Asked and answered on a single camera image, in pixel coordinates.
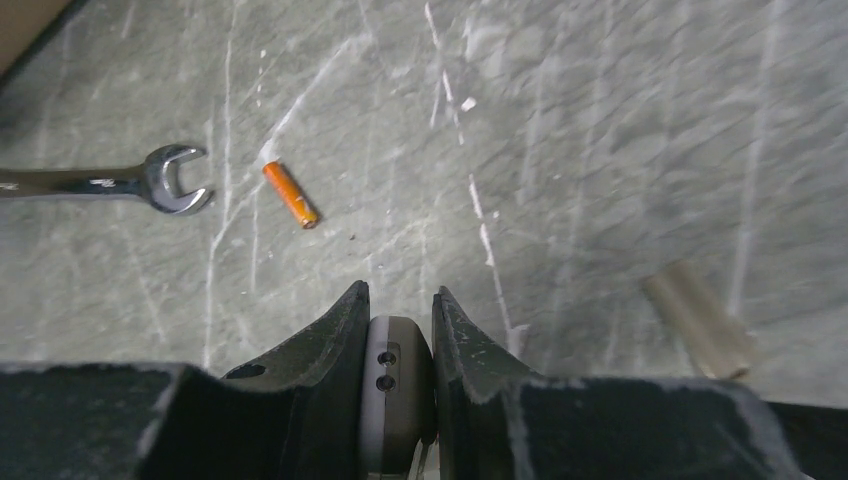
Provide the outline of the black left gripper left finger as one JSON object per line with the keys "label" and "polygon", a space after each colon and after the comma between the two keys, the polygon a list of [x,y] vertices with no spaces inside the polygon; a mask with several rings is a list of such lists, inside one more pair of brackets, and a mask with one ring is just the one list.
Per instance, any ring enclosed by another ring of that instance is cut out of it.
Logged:
{"label": "black left gripper left finger", "polygon": [[188,363],[3,363],[5,479],[356,479],[369,289],[216,377]]}

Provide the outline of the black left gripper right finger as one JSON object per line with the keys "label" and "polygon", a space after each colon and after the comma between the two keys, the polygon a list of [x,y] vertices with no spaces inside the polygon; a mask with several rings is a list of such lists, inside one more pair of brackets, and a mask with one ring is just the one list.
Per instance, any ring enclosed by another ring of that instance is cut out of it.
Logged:
{"label": "black left gripper right finger", "polygon": [[776,416],[703,378],[543,376],[447,288],[433,347],[444,479],[799,479]]}

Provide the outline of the white remote control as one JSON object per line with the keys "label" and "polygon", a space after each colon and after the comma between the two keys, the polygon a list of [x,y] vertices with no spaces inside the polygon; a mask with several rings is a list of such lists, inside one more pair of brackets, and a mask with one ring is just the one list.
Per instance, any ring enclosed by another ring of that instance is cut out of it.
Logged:
{"label": "white remote control", "polygon": [[418,324],[378,316],[369,324],[358,454],[364,479],[421,479],[437,439],[433,358]]}

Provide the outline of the orange AAA battery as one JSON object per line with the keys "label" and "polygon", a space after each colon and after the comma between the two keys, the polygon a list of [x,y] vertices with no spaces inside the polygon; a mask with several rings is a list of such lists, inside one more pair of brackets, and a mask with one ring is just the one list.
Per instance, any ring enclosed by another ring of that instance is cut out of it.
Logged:
{"label": "orange AAA battery", "polygon": [[318,211],[281,163],[265,164],[262,173],[303,229],[312,229],[319,223]]}

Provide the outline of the beige battery compartment cover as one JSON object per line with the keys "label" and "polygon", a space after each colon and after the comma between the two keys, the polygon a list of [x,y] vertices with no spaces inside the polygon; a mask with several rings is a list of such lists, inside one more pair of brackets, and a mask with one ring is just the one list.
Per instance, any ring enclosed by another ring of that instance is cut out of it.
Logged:
{"label": "beige battery compartment cover", "polygon": [[666,265],[643,278],[641,287],[660,318],[680,335],[699,373],[718,380],[748,374],[757,360],[753,337],[690,262]]}

